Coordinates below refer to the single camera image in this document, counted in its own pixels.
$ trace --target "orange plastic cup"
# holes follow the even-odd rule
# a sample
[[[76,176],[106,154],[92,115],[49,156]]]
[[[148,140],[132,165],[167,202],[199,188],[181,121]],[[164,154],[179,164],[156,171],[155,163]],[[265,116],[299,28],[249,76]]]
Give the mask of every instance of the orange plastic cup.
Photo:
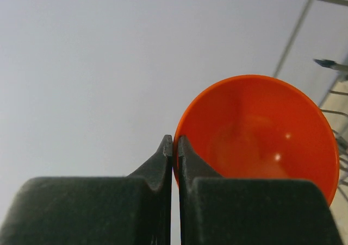
[[[301,91],[258,75],[222,80],[200,93],[174,137],[186,135],[196,153],[229,178],[306,179],[330,205],[339,153],[330,125]],[[178,182],[178,164],[174,164]]]

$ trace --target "wire rack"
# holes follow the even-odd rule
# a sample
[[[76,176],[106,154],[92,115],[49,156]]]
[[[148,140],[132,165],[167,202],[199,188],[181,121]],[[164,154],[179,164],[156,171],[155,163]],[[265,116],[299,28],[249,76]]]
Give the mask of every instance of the wire rack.
[[[347,0],[307,0],[277,63],[273,77],[277,78],[279,76],[313,1],[348,7]],[[348,195],[342,189],[343,186],[348,186],[348,58],[342,64],[333,60],[315,60],[315,62],[323,68],[335,70],[337,75],[334,83],[320,102],[319,108],[329,121],[339,147],[340,179],[337,189],[348,202]]]

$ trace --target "white ceiling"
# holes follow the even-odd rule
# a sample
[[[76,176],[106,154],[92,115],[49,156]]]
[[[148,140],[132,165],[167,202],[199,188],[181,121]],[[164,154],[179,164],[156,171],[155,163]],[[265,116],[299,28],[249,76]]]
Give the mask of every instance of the white ceiling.
[[[306,0],[0,0],[0,219],[28,178],[127,175],[210,84],[272,75]],[[280,75],[319,101],[348,11],[315,2]],[[179,244],[173,185],[172,244]]]

